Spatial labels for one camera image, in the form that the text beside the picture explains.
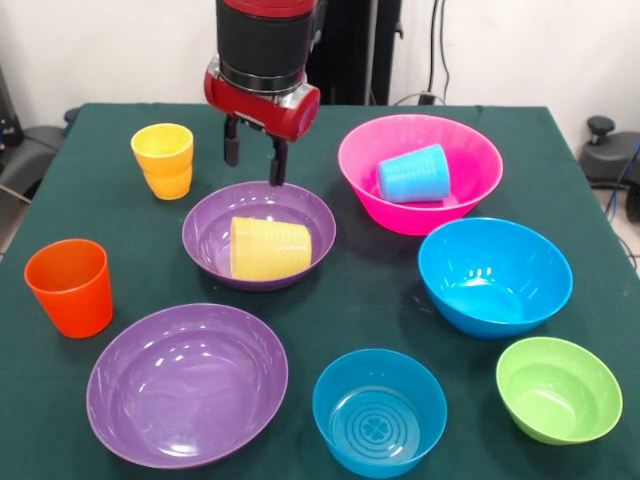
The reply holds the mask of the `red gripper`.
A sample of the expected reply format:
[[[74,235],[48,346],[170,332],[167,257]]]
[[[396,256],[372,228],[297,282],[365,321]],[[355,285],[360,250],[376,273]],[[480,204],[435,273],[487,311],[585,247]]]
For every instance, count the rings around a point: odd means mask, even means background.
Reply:
[[[223,135],[225,163],[228,166],[239,164],[239,118],[272,135],[274,155],[269,183],[274,187],[283,186],[288,160],[287,141],[296,141],[310,129],[319,109],[320,90],[302,83],[286,94],[261,95],[243,91],[222,76],[219,58],[214,57],[205,73],[204,93],[210,105],[228,114]]]

